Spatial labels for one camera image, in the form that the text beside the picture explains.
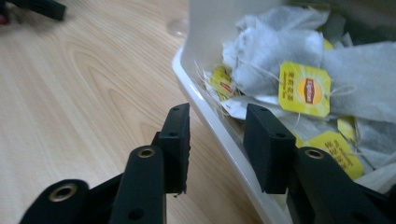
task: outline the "screw hole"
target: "screw hole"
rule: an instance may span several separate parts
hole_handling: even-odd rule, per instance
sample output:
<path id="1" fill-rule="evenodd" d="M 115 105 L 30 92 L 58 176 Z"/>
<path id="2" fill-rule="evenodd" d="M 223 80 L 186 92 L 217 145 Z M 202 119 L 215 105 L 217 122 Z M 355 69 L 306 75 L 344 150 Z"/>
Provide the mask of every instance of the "screw hole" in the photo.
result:
<path id="1" fill-rule="evenodd" d="M 142 217 L 144 215 L 145 215 L 145 212 L 142 209 L 136 208 L 129 213 L 129 219 L 139 220 L 139 219 L 142 219 Z"/>
<path id="2" fill-rule="evenodd" d="M 360 212 L 352 212 L 352 217 L 359 221 L 359 223 L 370 223 L 370 218 Z"/>
<path id="3" fill-rule="evenodd" d="M 77 188 L 75 184 L 64 184 L 50 193 L 49 200 L 54 203 L 67 200 L 77 192 Z"/>
<path id="4" fill-rule="evenodd" d="M 306 154 L 308 157 L 313 158 L 313 159 L 317 159 L 317 160 L 320 160 L 320 159 L 323 159 L 323 158 L 324 158 L 323 153 L 321 153 L 321 152 L 318 151 L 318 150 L 314 150 L 314 149 L 309 149 L 309 150 L 307 150 L 307 151 L 305 152 L 305 154 Z"/>
<path id="5" fill-rule="evenodd" d="M 284 137 L 286 137 L 286 135 L 285 135 L 285 134 L 283 134 L 283 133 L 277 133 L 277 134 L 276 134 L 276 136 L 278 136 L 278 137 L 280 137 L 280 138 L 284 138 Z"/>
<path id="6" fill-rule="evenodd" d="M 153 149 L 151 149 L 151 148 L 142 149 L 142 150 L 140 150 L 140 151 L 137 153 L 137 155 L 138 155 L 140 158 L 152 157 L 152 156 L 154 156 L 154 154 L 155 154 L 155 151 L 154 151 Z"/>

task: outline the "tea bag tag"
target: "tea bag tag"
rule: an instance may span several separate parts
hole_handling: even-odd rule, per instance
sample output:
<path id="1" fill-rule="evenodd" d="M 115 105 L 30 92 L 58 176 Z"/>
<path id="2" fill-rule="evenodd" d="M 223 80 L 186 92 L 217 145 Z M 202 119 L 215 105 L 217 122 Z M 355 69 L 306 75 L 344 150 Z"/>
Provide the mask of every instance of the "tea bag tag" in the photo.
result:
<path id="1" fill-rule="evenodd" d="M 340 133 L 322 133 L 306 141 L 305 145 L 330 153 L 350 178 L 356 179 L 363 174 L 363 165 Z"/>
<path id="2" fill-rule="evenodd" d="M 322 118 L 330 113 L 332 81 L 325 70 L 284 62 L 279 79 L 278 100 L 284 110 Z"/>
<path id="3" fill-rule="evenodd" d="M 229 68 L 225 65 L 219 65 L 213 70 L 213 77 L 210 78 L 210 84 L 218 93 L 221 101 L 235 96 L 235 91 L 231 84 L 232 79 L 228 70 Z"/>

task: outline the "wood grain surface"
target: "wood grain surface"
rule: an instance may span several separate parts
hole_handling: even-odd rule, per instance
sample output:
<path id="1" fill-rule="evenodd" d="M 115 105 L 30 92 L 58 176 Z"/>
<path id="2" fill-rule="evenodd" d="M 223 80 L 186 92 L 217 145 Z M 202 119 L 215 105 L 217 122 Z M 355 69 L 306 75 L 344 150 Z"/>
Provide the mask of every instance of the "wood grain surface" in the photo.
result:
<path id="1" fill-rule="evenodd" d="M 65 20 L 12 8 L 0 26 L 0 223 L 18 223 L 47 186 L 90 187 L 123 172 L 168 110 L 186 103 L 171 68 L 182 39 L 157 0 L 63 0 Z M 191 111 L 187 194 L 168 223 L 260 223 L 215 137 Z"/>

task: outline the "tea bag string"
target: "tea bag string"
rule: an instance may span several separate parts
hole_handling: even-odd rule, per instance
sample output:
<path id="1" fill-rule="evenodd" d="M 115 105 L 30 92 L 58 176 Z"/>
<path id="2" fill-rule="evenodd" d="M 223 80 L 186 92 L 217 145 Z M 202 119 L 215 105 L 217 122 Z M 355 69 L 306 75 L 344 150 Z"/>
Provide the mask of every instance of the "tea bag string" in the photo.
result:
<path id="1" fill-rule="evenodd" d="M 279 77 L 278 77 L 277 75 L 275 75 L 275 74 L 273 74 L 273 73 L 271 73 L 271 72 L 269 72 L 269 71 L 267 71 L 267 70 L 265 70 L 265 69 L 262 69 L 262 68 L 260 68 L 259 66 L 254 65 L 253 63 L 244 61 L 244 60 L 240 59 L 239 57 L 236 57 L 236 62 L 237 62 L 236 67 L 238 67 L 238 64 L 239 64 L 239 63 L 244 63 L 244 64 L 247 64 L 247 65 L 250 65 L 252 68 L 256 69 L 257 71 L 259 71 L 259 72 L 261 72 L 261 73 L 263 73 L 264 75 L 267 75 L 267 76 L 269 76 L 269 77 L 273 77 L 273 78 L 276 79 L 280 84 L 283 85 L 283 82 L 279 79 Z"/>
<path id="2" fill-rule="evenodd" d="M 294 126 L 292 127 L 292 130 L 296 130 L 297 125 L 300 123 L 300 118 L 301 118 L 301 113 L 298 113 L 298 117 L 296 122 L 294 123 Z"/>
<path id="3" fill-rule="evenodd" d="M 349 95 L 355 92 L 357 89 L 358 88 L 354 85 L 345 85 L 345 86 L 337 87 L 332 89 L 332 91 L 330 92 L 330 96 L 334 97 L 334 96 Z"/>

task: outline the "white plastic container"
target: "white plastic container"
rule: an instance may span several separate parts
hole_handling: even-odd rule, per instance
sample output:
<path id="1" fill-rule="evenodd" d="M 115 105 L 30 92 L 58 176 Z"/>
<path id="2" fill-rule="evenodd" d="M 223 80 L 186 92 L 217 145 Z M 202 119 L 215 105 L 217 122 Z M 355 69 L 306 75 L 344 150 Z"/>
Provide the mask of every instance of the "white plastic container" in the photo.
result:
<path id="1" fill-rule="evenodd" d="M 213 68 L 214 65 L 221 63 L 222 43 L 235 40 L 238 35 L 235 28 L 237 21 L 247 14 L 261 14 L 271 7 L 287 2 L 282 0 L 190 0 L 190 30 L 184 47 L 178 51 L 173 60 L 173 69 L 180 89 L 201 120 L 209 125 L 217 137 L 220 147 L 230 159 L 239 181 L 264 223 L 291 223 L 286 196 L 268 195 L 261 192 L 259 182 L 243 148 L 243 130 L 238 127 L 237 122 L 224 117 L 219 112 L 219 107 L 205 92 L 199 71 Z M 371 1 L 333 0 L 331 2 L 337 6 L 344 5 L 346 11 L 353 7 L 354 10 L 350 13 L 354 14 L 354 18 L 359 19 L 361 16 L 375 22 L 389 22 L 380 11 L 376 14 L 372 12 L 372 17 L 367 17 L 367 12 L 370 11 L 367 10 L 367 7 L 370 8 L 367 5 L 371 5 Z"/>

